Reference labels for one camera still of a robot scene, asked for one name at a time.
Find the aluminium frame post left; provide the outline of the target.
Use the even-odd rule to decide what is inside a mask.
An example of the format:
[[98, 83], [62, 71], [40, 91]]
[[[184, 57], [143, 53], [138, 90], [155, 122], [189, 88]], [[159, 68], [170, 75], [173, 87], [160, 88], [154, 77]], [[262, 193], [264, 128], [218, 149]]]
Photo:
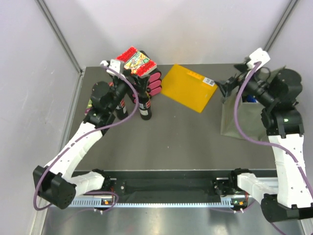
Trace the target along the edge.
[[69, 58], [71, 64], [78, 72], [79, 75], [83, 73], [83, 69], [79, 65], [76, 57], [74, 56], [69, 44], [67, 43], [66, 38], [64, 37], [62, 31], [60, 30], [53, 14], [51, 13], [47, 3], [45, 0], [35, 0], [36, 4], [38, 5], [39, 9], [43, 13], [45, 19], [47, 20], [49, 26], [51, 27], [53, 33], [55, 34], [57, 40], [59, 41], [61, 47], [63, 48], [64, 52], [66, 53], [67, 57]]

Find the green canvas bag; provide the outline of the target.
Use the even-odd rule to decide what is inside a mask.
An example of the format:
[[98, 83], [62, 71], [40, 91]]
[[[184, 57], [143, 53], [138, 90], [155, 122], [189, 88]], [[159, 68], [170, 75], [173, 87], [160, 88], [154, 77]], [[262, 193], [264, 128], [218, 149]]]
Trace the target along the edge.
[[[253, 73], [241, 94], [239, 91], [242, 86], [237, 93], [229, 97], [222, 95], [221, 135], [242, 140], [249, 138], [254, 141], [262, 141], [265, 138], [266, 128], [261, 121], [261, 113], [275, 103], [275, 98], [268, 91], [274, 74], [266, 69], [267, 72], [259, 69]], [[255, 97], [258, 103], [246, 102], [248, 95]]]

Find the red treehouse book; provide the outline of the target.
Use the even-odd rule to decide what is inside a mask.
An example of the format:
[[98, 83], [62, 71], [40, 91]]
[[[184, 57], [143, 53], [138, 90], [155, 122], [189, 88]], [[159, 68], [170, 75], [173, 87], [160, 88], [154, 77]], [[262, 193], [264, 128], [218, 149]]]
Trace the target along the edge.
[[156, 62], [135, 47], [130, 47], [117, 56], [116, 59], [124, 62], [126, 70], [131, 70], [132, 74], [137, 74], [138, 76], [150, 74], [157, 68]]

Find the yellow plastic folder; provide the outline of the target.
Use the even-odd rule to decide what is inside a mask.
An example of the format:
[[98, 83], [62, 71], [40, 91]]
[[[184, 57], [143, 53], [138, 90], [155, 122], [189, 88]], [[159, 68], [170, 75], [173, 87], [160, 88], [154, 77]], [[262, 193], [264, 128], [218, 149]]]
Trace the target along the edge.
[[161, 82], [161, 93], [172, 100], [201, 113], [215, 93], [215, 81], [175, 64]]

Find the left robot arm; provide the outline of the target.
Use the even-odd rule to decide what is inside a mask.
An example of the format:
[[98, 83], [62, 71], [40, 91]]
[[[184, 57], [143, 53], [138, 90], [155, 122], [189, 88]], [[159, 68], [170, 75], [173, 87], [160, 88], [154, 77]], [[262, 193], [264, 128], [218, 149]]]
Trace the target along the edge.
[[33, 171], [35, 210], [41, 210], [37, 206], [38, 197], [65, 209], [77, 196], [92, 191], [100, 194], [110, 191], [111, 183], [103, 171], [94, 169], [75, 177], [73, 172], [91, 147], [110, 128], [118, 125], [114, 122], [114, 111], [127, 92], [131, 90], [136, 95], [145, 93], [149, 78], [149, 75], [138, 76], [130, 71], [114, 72], [113, 85], [105, 81], [94, 84], [90, 94], [91, 108], [77, 132], [53, 160], [45, 166], [37, 166]]

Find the grape juice carton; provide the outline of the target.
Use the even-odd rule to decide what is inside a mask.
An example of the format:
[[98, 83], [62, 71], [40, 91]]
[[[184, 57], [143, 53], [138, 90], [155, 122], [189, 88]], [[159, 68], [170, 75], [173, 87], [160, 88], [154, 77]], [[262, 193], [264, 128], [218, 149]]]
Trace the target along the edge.
[[248, 103], [258, 103], [258, 100], [255, 97], [253, 97], [251, 95], [248, 95], [246, 97], [246, 102], [248, 102]]

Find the aluminium frame post right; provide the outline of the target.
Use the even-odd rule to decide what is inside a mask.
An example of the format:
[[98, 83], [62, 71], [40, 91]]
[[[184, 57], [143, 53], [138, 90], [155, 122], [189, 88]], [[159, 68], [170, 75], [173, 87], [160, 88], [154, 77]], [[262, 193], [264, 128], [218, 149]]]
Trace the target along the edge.
[[274, 43], [278, 39], [280, 33], [282, 32], [284, 26], [287, 24], [289, 18], [291, 17], [293, 11], [297, 8], [297, 5], [300, 3], [300, 0], [290, 0], [283, 11], [281, 17], [279, 18], [278, 22], [276, 23], [270, 37], [268, 38], [263, 50], [269, 52], [273, 47]]

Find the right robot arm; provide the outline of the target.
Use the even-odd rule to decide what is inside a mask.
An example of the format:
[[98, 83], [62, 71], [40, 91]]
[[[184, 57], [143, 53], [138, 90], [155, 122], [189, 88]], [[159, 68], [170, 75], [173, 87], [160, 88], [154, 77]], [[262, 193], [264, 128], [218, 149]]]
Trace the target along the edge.
[[310, 219], [313, 216], [313, 189], [305, 172], [303, 158], [304, 125], [296, 109], [302, 92], [302, 78], [294, 70], [281, 68], [263, 80], [258, 77], [261, 63], [252, 67], [236, 64], [239, 75], [220, 81], [217, 86], [224, 97], [238, 88], [237, 96], [254, 96], [263, 106], [261, 121], [274, 153], [278, 189], [274, 190], [248, 169], [237, 168], [230, 173], [228, 188], [232, 193], [245, 191], [261, 206], [270, 222]]

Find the cola bottle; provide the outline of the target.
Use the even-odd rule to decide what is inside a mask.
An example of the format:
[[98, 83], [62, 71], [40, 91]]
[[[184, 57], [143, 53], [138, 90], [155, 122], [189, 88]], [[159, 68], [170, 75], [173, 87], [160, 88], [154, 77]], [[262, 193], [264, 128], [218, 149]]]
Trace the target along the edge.
[[138, 104], [140, 116], [143, 120], [149, 120], [152, 117], [151, 99], [147, 92], [138, 95]]
[[115, 112], [119, 120], [123, 120], [126, 117], [128, 117], [128, 111], [127, 111], [124, 99], [121, 99], [121, 101], [119, 102], [119, 104], [117, 105], [115, 109]]

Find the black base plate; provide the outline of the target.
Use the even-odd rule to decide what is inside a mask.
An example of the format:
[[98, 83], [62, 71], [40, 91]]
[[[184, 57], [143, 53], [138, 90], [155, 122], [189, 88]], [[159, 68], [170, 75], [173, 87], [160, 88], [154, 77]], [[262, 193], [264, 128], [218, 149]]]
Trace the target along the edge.
[[235, 176], [253, 173], [276, 177], [275, 170], [237, 168], [234, 170], [109, 170], [99, 192], [111, 191], [120, 203], [213, 203], [239, 189]]

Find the aluminium frame post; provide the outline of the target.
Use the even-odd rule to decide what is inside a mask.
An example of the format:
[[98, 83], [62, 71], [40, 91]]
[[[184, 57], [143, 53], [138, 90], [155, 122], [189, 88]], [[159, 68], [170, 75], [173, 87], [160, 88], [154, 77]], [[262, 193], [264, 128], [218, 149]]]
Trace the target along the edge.
[[270, 37], [268, 38], [263, 50], [269, 52], [273, 47], [274, 43], [278, 39], [280, 33], [282, 32], [284, 26], [287, 24], [289, 18], [291, 17], [293, 11], [297, 8], [297, 5], [300, 3], [300, 0], [290, 0], [283, 11], [281, 17], [279, 18], [278, 22], [276, 23]]
[[66, 38], [64, 37], [62, 31], [60, 30], [53, 14], [51, 13], [47, 3], [45, 0], [35, 0], [36, 4], [38, 5], [39, 9], [43, 13], [45, 19], [47, 20], [49, 26], [51, 27], [53, 33], [55, 34], [57, 40], [59, 41], [61, 47], [63, 48], [64, 52], [66, 53], [67, 57], [69, 58], [71, 64], [78, 72], [79, 75], [83, 73], [83, 69], [79, 65], [76, 57], [74, 56], [69, 44], [67, 43]]

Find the purple treehouse book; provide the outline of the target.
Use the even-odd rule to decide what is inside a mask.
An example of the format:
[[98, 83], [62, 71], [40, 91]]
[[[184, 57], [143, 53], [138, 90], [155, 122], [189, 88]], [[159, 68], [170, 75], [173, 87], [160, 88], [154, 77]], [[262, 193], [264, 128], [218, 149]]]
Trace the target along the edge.
[[85, 109], [84, 114], [85, 114], [85, 115], [87, 115], [87, 114], [88, 114], [88, 112], [89, 112], [92, 108], [93, 108], [93, 103], [92, 103], [92, 100], [91, 100], [91, 99], [89, 99], [89, 101], [88, 101], [88, 104], [87, 104], [87, 107], [86, 107], [86, 109]]

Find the black pink drawer unit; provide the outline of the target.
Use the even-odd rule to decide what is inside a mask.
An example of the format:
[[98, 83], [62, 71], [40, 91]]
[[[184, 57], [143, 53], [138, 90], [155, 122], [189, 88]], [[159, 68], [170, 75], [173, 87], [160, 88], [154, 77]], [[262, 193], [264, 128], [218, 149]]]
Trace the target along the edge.
[[[145, 51], [140, 50], [141, 53], [143, 53], [145, 56], [148, 57], [148, 55], [145, 53]], [[147, 85], [147, 90], [146, 92], [149, 95], [149, 98], [152, 99], [153, 96], [155, 96], [156, 94], [161, 92], [162, 89], [162, 85], [161, 85], [161, 71], [157, 68], [152, 70], [149, 73], [150, 79]], [[128, 97], [130, 98], [131, 102], [135, 104], [136, 99], [135, 99], [135, 95], [132, 91], [128, 92]]]

